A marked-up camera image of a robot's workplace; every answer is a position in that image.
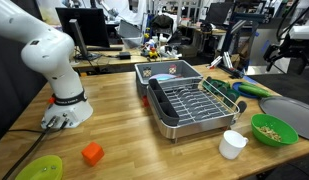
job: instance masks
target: orange block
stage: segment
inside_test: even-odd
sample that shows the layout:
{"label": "orange block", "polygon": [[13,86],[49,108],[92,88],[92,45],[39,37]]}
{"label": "orange block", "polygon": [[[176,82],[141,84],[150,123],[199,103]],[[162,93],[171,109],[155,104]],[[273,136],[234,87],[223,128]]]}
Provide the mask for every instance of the orange block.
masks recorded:
{"label": "orange block", "polygon": [[104,156],[103,148],[95,142],[91,142],[81,153],[84,160],[91,166],[94,166]]}

